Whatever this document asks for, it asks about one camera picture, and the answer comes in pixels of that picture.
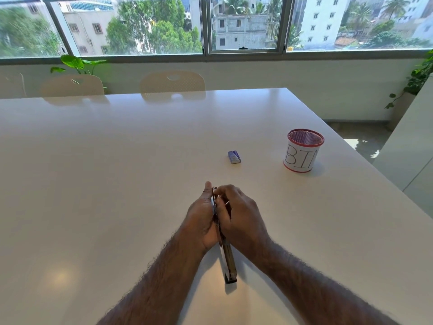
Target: beige chair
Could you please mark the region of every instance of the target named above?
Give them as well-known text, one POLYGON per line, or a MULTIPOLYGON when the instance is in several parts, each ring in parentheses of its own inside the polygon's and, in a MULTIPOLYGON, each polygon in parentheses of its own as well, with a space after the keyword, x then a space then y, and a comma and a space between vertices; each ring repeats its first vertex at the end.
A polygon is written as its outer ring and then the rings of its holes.
POLYGON ((0 99, 25 97, 24 77, 21 73, 0 73, 0 99))
POLYGON ((71 97, 104 95, 104 86, 93 75, 59 75, 41 85, 41 97, 71 97))
POLYGON ((141 93, 205 90, 203 77, 185 70, 151 73, 140 82, 141 93))

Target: person's left arm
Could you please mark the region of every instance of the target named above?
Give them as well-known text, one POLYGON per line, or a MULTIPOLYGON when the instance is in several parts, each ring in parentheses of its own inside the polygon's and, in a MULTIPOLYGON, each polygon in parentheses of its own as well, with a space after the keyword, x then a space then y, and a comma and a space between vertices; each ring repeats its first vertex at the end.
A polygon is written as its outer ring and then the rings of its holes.
POLYGON ((97 325, 176 324, 201 259, 217 242, 211 196, 206 182, 149 270, 97 325))

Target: person's left hand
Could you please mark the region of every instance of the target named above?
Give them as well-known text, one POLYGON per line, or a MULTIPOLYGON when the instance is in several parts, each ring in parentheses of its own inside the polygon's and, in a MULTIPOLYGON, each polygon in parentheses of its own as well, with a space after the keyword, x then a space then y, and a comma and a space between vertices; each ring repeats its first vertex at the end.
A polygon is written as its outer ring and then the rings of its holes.
POLYGON ((197 239, 206 253, 217 241, 216 225, 213 221, 214 211, 210 198, 212 197, 212 184, 207 181, 201 196, 191 204, 182 228, 188 235, 197 239))

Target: beige planter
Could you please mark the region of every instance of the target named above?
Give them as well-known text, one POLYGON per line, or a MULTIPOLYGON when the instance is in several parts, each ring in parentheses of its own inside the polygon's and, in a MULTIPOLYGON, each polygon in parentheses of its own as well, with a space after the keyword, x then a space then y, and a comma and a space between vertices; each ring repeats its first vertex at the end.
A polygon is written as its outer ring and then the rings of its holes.
POLYGON ((416 96, 414 94, 404 92, 403 96, 401 96, 394 102, 391 120, 386 126, 389 130, 394 131, 398 122, 400 122, 401 118, 403 117, 404 113, 406 113, 407 109, 409 108, 412 101, 414 101, 415 97, 416 96))

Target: hand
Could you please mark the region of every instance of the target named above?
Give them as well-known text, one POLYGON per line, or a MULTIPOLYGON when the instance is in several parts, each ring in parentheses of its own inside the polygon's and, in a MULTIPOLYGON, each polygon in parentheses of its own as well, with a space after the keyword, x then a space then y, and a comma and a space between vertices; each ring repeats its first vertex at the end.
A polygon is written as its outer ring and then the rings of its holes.
POLYGON ((207 181, 201 196, 189 207, 181 226, 190 238, 199 242, 203 253, 209 251, 218 241, 211 197, 212 184, 207 181))
POLYGON ((229 242, 255 263, 272 242, 256 202, 233 185, 220 186, 214 191, 219 225, 229 242), (231 219, 226 208, 230 202, 231 219))

